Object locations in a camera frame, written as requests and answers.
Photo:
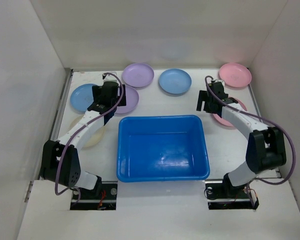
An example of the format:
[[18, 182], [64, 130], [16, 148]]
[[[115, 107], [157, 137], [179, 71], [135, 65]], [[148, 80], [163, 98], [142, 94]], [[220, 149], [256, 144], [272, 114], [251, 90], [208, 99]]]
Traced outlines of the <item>purple plate front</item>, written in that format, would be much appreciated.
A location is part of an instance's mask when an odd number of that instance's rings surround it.
[[116, 109], [116, 114], [127, 114], [132, 112], [139, 103], [139, 94], [136, 89], [126, 85], [125, 86], [125, 95], [126, 95], [126, 105], [118, 106]]

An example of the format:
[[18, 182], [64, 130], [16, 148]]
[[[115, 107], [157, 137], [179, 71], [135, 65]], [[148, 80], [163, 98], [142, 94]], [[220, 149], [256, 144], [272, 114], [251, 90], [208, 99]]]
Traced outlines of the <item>pink plate front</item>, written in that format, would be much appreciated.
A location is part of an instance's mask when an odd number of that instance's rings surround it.
[[[234, 98], [236, 101], [238, 101], [238, 103], [240, 104], [240, 106], [247, 111], [246, 106], [237, 98]], [[212, 117], [221, 125], [226, 126], [226, 127], [231, 127], [233, 128], [234, 126], [227, 120], [221, 118], [220, 116], [218, 116], [217, 114], [212, 114]]]

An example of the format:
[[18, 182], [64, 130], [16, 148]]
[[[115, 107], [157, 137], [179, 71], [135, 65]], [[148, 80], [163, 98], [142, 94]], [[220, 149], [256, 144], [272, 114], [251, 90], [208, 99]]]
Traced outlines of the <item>cream plate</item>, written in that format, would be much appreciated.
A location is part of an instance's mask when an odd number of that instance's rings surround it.
[[[80, 115], [77, 118], [75, 118], [71, 124], [69, 125], [69, 130], [71, 130], [82, 118], [84, 115]], [[104, 134], [106, 132], [106, 126], [101, 127], [98, 129], [91, 137], [90, 139], [86, 142], [86, 144], [83, 146], [83, 148], [90, 148], [92, 146], [95, 146], [98, 144], [101, 139], [103, 138]]]

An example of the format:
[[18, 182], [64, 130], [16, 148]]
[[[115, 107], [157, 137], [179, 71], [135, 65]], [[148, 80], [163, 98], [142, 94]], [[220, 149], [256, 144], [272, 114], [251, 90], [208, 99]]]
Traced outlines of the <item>light blue plate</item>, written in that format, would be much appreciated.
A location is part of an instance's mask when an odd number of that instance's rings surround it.
[[78, 86], [70, 96], [71, 106], [78, 112], [84, 113], [87, 108], [93, 103], [93, 91], [95, 86], [93, 83], [86, 83]]
[[165, 92], [172, 95], [181, 95], [190, 89], [192, 78], [184, 70], [171, 68], [165, 70], [159, 76], [158, 83]]

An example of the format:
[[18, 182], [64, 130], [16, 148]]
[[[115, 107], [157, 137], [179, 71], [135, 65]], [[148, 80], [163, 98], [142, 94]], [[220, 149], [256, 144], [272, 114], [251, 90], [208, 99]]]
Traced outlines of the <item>blue plastic bin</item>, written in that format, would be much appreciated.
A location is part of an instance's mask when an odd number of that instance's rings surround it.
[[200, 181], [209, 175], [204, 128], [198, 116], [128, 116], [119, 122], [119, 181]]

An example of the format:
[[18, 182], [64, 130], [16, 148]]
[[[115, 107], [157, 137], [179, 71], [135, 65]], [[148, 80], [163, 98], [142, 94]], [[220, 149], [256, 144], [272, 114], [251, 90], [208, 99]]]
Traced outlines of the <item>pink plate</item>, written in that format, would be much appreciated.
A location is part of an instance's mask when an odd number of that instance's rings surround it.
[[[240, 104], [240, 106], [247, 111], [246, 106], [237, 98], [234, 98], [236, 101], [238, 101], [238, 103]], [[233, 128], [234, 126], [227, 120], [221, 118], [220, 116], [218, 116], [217, 114], [212, 114], [212, 117], [221, 125], [226, 126], [226, 127], [231, 127]]]
[[232, 88], [244, 88], [252, 81], [251, 72], [239, 63], [226, 63], [219, 69], [219, 77]]

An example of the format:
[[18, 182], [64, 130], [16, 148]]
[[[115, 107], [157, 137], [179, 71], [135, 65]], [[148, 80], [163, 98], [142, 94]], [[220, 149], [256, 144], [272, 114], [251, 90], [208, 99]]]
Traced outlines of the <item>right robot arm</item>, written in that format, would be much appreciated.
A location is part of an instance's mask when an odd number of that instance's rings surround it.
[[222, 193], [226, 198], [234, 198], [261, 173], [286, 164], [284, 133], [249, 115], [235, 98], [224, 92], [221, 82], [207, 86], [207, 90], [199, 91], [196, 110], [218, 115], [247, 139], [245, 161], [222, 180]]

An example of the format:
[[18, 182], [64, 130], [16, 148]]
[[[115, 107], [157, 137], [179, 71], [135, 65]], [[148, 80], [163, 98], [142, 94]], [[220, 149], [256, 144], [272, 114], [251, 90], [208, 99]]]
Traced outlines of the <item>aluminium rail left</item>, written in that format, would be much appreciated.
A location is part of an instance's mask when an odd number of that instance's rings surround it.
[[67, 104], [69, 91], [70, 91], [70, 86], [71, 86], [71, 81], [72, 81], [72, 76], [73, 76], [73, 69], [65, 68], [64, 70], [65, 70], [66, 76], [65, 76], [61, 94], [60, 94], [60, 97], [58, 100], [58, 104], [57, 104], [56, 112], [55, 112], [54, 119], [52, 122], [52, 127], [51, 127], [51, 130], [49, 133], [48, 141], [49, 140], [54, 141], [58, 138], [64, 111], [65, 111], [65, 107]]

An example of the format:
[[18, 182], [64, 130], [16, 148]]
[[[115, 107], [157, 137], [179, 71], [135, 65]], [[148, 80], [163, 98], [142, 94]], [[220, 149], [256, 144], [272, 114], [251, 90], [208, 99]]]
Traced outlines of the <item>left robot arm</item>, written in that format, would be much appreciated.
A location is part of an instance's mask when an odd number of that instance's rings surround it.
[[54, 183], [56, 195], [61, 194], [60, 185], [67, 190], [85, 191], [92, 198], [102, 194], [102, 178], [82, 170], [79, 152], [117, 108], [126, 105], [126, 86], [120, 81], [105, 81], [101, 86], [92, 86], [92, 95], [92, 104], [76, 125], [64, 136], [43, 145], [39, 175]]

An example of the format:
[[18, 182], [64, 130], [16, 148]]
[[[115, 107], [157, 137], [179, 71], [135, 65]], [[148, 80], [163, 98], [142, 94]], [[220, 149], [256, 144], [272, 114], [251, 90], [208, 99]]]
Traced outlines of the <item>pink plate back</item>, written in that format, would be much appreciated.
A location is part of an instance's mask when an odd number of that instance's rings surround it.
[[232, 88], [244, 88], [252, 81], [251, 72], [239, 63], [226, 63], [219, 69], [219, 77]]

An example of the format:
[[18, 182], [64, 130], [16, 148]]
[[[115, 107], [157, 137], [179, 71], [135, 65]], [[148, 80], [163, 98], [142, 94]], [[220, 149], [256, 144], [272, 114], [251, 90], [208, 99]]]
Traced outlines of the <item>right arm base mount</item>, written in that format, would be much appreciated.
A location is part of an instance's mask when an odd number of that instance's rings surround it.
[[221, 180], [205, 182], [204, 196], [209, 210], [253, 210], [260, 205], [256, 191], [244, 186], [234, 194], [226, 193]]

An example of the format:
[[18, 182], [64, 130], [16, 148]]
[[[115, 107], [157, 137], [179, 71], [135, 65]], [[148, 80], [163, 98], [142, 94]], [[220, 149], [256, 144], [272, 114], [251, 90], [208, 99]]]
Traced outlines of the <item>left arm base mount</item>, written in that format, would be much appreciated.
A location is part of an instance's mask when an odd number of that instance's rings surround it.
[[75, 190], [72, 192], [70, 210], [72, 211], [115, 211], [117, 208], [117, 181], [102, 182], [101, 192], [98, 196], [92, 196], [87, 190]]

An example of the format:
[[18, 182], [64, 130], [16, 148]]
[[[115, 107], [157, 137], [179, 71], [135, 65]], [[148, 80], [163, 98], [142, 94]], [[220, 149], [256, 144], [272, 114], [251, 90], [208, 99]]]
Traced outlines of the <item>purple plate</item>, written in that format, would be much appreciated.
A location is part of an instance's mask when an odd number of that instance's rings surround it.
[[139, 94], [136, 89], [126, 85], [125, 86], [125, 95], [126, 95], [126, 105], [118, 106], [116, 109], [116, 114], [127, 114], [132, 112], [139, 103]]
[[145, 63], [132, 63], [122, 72], [122, 80], [134, 88], [144, 88], [152, 83], [155, 72]]

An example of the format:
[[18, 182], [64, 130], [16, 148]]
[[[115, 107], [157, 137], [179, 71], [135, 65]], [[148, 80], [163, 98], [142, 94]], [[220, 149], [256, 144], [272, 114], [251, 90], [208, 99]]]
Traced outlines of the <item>purple plate back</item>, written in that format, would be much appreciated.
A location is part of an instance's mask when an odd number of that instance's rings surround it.
[[122, 80], [134, 88], [144, 88], [152, 83], [155, 72], [145, 63], [132, 63], [122, 72]]

